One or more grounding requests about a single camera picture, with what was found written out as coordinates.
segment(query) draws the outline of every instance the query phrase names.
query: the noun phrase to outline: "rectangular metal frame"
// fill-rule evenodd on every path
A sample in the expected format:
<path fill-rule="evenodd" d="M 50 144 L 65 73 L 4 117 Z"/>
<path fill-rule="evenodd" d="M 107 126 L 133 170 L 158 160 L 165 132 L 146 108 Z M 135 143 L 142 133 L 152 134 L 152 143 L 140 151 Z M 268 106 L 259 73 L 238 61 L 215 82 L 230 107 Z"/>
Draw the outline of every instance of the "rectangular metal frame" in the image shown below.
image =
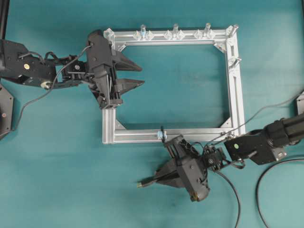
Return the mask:
<path fill-rule="evenodd" d="M 224 133 L 233 130 L 231 135 L 245 133 L 243 95 L 238 56 L 237 25 L 227 29 L 211 30 L 207 23 L 204 30 L 180 30 L 174 25 L 173 30 L 146 31 L 144 25 L 139 31 L 104 31 L 104 37 L 112 43 L 112 48 L 122 51 L 127 46 L 142 45 L 203 45 L 212 44 L 224 53 L 226 59 L 226 74 L 228 81 L 228 96 L 230 117 L 219 128 L 192 128 L 192 129 L 165 129 L 167 140 L 180 134 L 188 141 L 210 141 L 218 137 L 223 140 Z M 128 130 L 116 120 L 115 109 L 103 111 L 103 143 L 152 143 L 161 142 L 159 129 L 154 130 Z"/>

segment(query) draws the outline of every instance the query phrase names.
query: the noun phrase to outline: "metal plate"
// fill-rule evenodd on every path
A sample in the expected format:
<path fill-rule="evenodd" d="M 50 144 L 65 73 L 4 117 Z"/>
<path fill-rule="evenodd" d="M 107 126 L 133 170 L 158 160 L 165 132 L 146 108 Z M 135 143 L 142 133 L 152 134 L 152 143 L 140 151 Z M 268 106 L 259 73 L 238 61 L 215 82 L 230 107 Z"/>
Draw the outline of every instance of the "metal plate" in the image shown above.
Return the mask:
<path fill-rule="evenodd" d="M 296 99 L 296 106 L 298 109 L 298 115 L 304 113 L 304 92 L 301 93 L 301 95 L 298 96 Z"/>
<path fill-rule="evenodd" d="M 13 104 L 14 97 L 0 83 L 0 134 L 3 134 L 11 129 Z"/>

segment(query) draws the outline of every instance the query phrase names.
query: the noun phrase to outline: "screw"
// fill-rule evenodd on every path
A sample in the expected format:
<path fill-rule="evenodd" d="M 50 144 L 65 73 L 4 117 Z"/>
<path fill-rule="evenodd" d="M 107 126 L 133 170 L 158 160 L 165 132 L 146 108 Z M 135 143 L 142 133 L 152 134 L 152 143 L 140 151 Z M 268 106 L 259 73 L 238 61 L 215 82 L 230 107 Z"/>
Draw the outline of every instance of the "screw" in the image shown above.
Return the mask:
<path fill-rule="evenodd" d="M 234 25 L 228 37 L 229 38 L 233 37 L 234 34 L 237 32 L 237 29 L 238 29 L 238 25 Z"/>
<path fill-rule="evenodd" d="M 230 68 L 235 68 L 241 61 L 242 59 L 237 57 L 234 63 L 230 66 Z"/>
<path fill-rule="evenodd" d="M 145 25 L 141 25 L 141 34 L 142 34 L 142 38 L 146 37 L 146 26 Z"/>
<path fill-rule="evenodd" d="M 211 28 L 211 24 L 207 23 L 206 26 L 205 26 L 205 29 L 204 29 L 204 36 L 207 36 L 207 34 L 210 31 L 210 28 Z"/>
<path fill-rule="evenodd" d="M 179 25 L 178 24 L 174 24 L 173 25 L 173 37 L 176 37 L 176 34 L 179 30 Z"/>
<path fill-rule="evenodd" d="M 24 69 L 29 70 L 29 64 L 26 63 L 23 65 L 23 67 L 24 67 Z"/>

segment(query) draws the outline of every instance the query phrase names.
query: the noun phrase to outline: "teal surface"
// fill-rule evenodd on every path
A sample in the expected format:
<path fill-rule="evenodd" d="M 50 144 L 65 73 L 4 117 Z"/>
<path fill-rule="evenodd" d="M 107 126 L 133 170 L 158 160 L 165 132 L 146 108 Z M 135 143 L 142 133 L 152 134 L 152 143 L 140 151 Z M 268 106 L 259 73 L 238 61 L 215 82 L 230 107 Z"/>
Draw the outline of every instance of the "teal surface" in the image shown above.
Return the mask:
<path fill-rule="evenodd" d="M 95 29 L 204 27 L 239 24 L 245 116 L 304 89 L 304 30 L 300 0 L 11 0 L 7 39 L 41 54 L 77 54 Z M 228 117 L 224 58 L 210 46 L 131 47 L 125 54 L 146 80 L 123 96 L 121 122 L 130 128 L 218 126 Z M 14 95 L 14 120 L 40 88 L 1 81 Z M 295 105 L 261 113 L 247 130 L 295 115 Z M 1 228 L 230 228 L 237 203 L 228 184 L 211 173 L 200 203 L 161 185 L 137 189 L 169 159 L 160 144 L 102 145 L 101 112 L 86 85 L 53 91 L 29 106 L 16 132 L 0 142 Z M 301 154 L 303 142 L 287 148 Z M 263 227 L 254 187 L 266 166 L 223 170 L 239 191 L 241 228 Z M 303 227 L 303 166 L 283 165 L 261 185 L 261 206 L 276 228 Z"/>

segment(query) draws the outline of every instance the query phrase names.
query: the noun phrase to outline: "cable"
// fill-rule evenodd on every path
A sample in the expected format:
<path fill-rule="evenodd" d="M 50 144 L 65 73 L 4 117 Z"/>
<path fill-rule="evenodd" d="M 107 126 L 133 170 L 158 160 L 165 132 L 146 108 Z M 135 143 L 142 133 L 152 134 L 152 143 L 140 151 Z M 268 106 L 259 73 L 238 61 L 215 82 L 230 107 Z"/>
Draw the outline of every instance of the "cable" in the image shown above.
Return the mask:
<path fill-rule="evenodd" d="M 304 161 L 304 158 L 296 158 L 296 159 L 289 159 L 289 160 L 280 161 L 280 162 L 278 162 L 274 165 L 269 166 L 266 170 L 264 170 L 264 172 L 259 177 L 259 179 L 256 183 L 256 206 L 257 206 L 258 213 L 259 213 L 265 227 L 269 228 L 269 225 L 267 224 L 267 222 L 266 222 L 266 220 L 265 220 L 265 218 L 262 214 L 260 203 L 259 203 L 259 197 L 258 197 L 259 196 L 258 190 L 259 190 L 259 187 L 260 187 L 261 180 L 266 175 L 266 173 L 268 173 L 268 171 L 270 171 L 271 169 L 273 169 L 275 166 L 277 166 L 279 164 L 285 164 L 285 163 L 290 163 L 290 162 L 300 162 L 300 161 Z"/>
<path fill-rule="evenodd" d="M 29 52 L 27 52 L 27 53 L 25 53 L 25 54 L 19 55 L 18 58 L 24 58 L 24 57 L 29 56 L 29 55 L 36 55 L 36 56 L 38 56 L 39 59 L 40 59 L 40 62 L 41 62 L 42 64 L 45 64 L 45 61 L 44 61 L 44 59 L 42 58 L 42 56 L 41 56 L 39 53 L 33 52 L 33 51 L 29 51 Z"/>
<path fill-rule="evenodd" d="M 239 220 L 240 220 L 240 217 L 241 217 L 241 200 L 239 198 L 239 195 L 238 195 L 238 192 L 236 190 L 236 188 L 234 187 L 233 183 L 228 179 L 228 177 L 226 177 L 223 173 L 221 173 L 220 171 L 215 171 L 215 173 L 217 173 L 218 175 L 220 175 L 222 178 L 224 178 L 228 183 L 229 185 L 232 187 L 235 195 L 236 195 L 236 198 L 237 198 L 237 206 L 238 206 L 238 210 L 237 210 L 237 221 L 236 221 L 236 225 L 235 225 L 235 228 L 238 227 L 238 223 L 239 223 Z"/>
<path fill-rule="evenodd" d="M 284 104 L 286 104 L 286 103 L 288 103 L 288 102 L 290 102 L 290 101 L 295 100 L 295 99 L 296 99 L 299 95 L 301 95 L 301 94 L 302 94 L 302 92 L 300 92 L 300 93 L 294 95 L 293 97 L 291 97 L 291 98 L 289 98 L 288 100 L 283 101 L 283 102 L 281 102 L 281 103 L 270 104 L 270 105 L 266 105 L 266 106 L 260 108 L 256 113 L 254 113 L 254 114 L 252 115 L 252 117 L 250 117 L 248 120 L 246 120 L 243 124 L 241 124 L 240 126 L 234 128 L 234 129 L 232 129 L 232 130 L 230 130 L 230 131 L 224 132 L 223 134 L 221 134 L 221 135 L 218 136 L 218 137 L 215 137 L 214 139 L 212 139 L 212 140 L 210 140 L 209 142 L 207 142 L 206 145 L 208 145 L 209 143 L 212 143 L 213 141 L 217 140 L 218 138 L 224 136 L 225 134 L 228 134 L 228 133 L 230 133 L 230 132 L 232 132 L 232 131 L 235 131 L 235 130 L 237 130 L 238 128 L 240 128 L 240 127 L 244 126 L 245 124 L 249 123 L 251 120 L 253 120 L 253 119 L 254 119 L 261 111 L 263 111 L 264 109 L 273 108 L 273 107 L 278 107 L 278 106 L 284 105 Z"/>
<path fill-rule="evenodd" d="M 70 64 L 72 64 L 72 63 L 74 63 L 75 61 L 77 61 L 77 60 L 84 54 L 84 52 L 85 52 L 88 48 L 90 48 L 90 47 L 91 47 L 91 45 L 85 47 L 85 48 L 84 48 L 84 49 L 83 49 L 83 50 L 82 50 L 82 51 L 81 51 L 81 52 L 80 52 L 72 61 L 70 61 L 69 63 L 67 63 L 66 65 L 64 65 L 64 66 L 58 71 L 58 73 L 56 74 L 56 76 L 55 76 L 55 78 L 54 78 L 54 80 L 53 80 L 53 83 L 52 83 L 51 88 L 50 88 L 46 93 L 44 93 L 43 95 L 37 97 L 36 99 L 33 99 L 33 100 L 30 100 L 30 101 L 26 102 L 26 103 L 23 105 L 23 107 L 22 107 L 22 109 L 21 109 L 21 111 L 20 111 L 20 115 L 19 115 L 19 118 L 18 118 L 18 120 L 17 120 L 17 123 L 16 123 L 15 128 L 3 132 L 2 134 L 0 134 L 0 137 L 3 136 L 3 135 L 5 135 L 5 134 L 8 134 L 8 133 L 10 133 L 10 132 L 15 131 L 15 130 L 18 128 L 18 126 L 19 126 L 19 123 L 20 123 L 20 120 L 21 120 L 21 118 L 22 118 L 24 109 L 25 109 L 28 105 L 30 105 L 30 104 L 32 104 L 32 103 L 34 103 L 34 102 L 36 102 L 36 101 L 38 101 L 38 100 L 44 98 L 44 97 L 47 96 L 50 92 L 52 92 L 52 90 L 54 89 L 54 86 L 55 86 L 55 82 L 56 82 L 56 80 L 57 80 L 59 74 L 60 74 L 66 67 L 68 67 Z"/>
<path fill-rule="evenodd" d="M 202 149 L 203 149 L 202 154 L 203 154 L 204 153 L 204 147 L 200 142 L 194 142 L 194 143 L 191 144 L 191 147 L 190 147 L 191 152 L 193 152 L 193 146 L 196 145 L 196 144 L 199 144 L 202 147 Z"/>
<path fill-rule="evenodd" d="M 49 51 L 49 52 L 46 53 L 46 55 L 44 57 L 44 60 L 47 60 L 49 55 L 51 55 L 53 57 L 53 59 L 58 59 L 58 57 L 55 55 L 54 52 Z"/>

